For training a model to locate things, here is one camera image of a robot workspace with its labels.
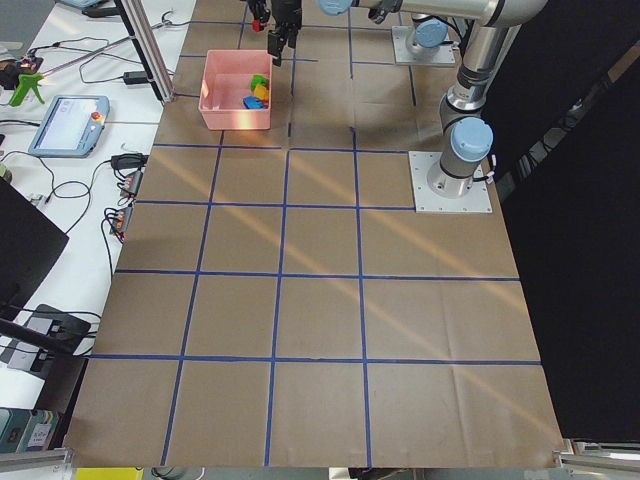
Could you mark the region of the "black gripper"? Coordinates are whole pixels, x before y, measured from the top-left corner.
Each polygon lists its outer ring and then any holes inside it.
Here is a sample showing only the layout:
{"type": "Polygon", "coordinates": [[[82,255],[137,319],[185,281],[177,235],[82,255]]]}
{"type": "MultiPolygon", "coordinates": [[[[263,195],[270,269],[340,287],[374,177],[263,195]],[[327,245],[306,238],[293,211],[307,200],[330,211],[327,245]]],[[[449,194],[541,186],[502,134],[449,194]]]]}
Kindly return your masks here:
{"type": "Polygon", "coordinates": [[[302,25],[301,0],[248,0],[253,21],[259,20],[264,29],[271,17],[276,28],[267,36],[267,51],[272,56],[272,64],[280,67],[285,47],[295,50],[299,28],[302,25]]]}

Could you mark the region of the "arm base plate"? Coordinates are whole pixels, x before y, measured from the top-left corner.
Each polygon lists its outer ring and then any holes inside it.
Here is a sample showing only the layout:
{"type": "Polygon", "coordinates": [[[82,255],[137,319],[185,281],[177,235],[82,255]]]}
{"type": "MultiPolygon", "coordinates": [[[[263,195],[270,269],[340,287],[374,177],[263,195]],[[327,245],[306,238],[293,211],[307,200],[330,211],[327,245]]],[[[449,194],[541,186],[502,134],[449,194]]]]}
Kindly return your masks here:
{"type": "Polygon", "coordinates": [[[454,67],[456,64],[451,44],[424,47],[418,43],[411,26],[393,26],[391,36],[396,65],[454,67]]]}
{"type": "Polygon", "coordinates": [[[441,152],[408,153],[414,208],[417,213],[491,214],[485,181],[456,179],[441,168],[441,152]]]}

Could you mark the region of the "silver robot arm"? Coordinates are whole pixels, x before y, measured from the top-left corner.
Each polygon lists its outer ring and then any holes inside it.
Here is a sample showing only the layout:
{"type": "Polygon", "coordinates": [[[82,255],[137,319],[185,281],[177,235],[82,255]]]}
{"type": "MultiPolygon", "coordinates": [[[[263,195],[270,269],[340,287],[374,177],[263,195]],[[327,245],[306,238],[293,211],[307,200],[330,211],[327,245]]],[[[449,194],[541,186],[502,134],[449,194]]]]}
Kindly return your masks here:
{"type": "Polygon", "coordinates": [[[434,15],[411,15],[413,30],[406,41],[407,48],[414,53],[436,51],[445,45],[451,45],[448,38],[450,26],[434,15]]]}
{"type": "Polygon", "coordinates": [[[427,173],[426,183],[436,195],[458,199],[477,181],[476,168],[490,156],[491,127],[479,118],[489,82],[509,30],[522,25],[545,7],[544,1],[319,1],[332,16],[351,8],[367,8],[368,18],[382,23],[388,14],[407,12],[460,17],[474,22],[455,83],[440,102],[444,135],[440,159],[427,173]]]}

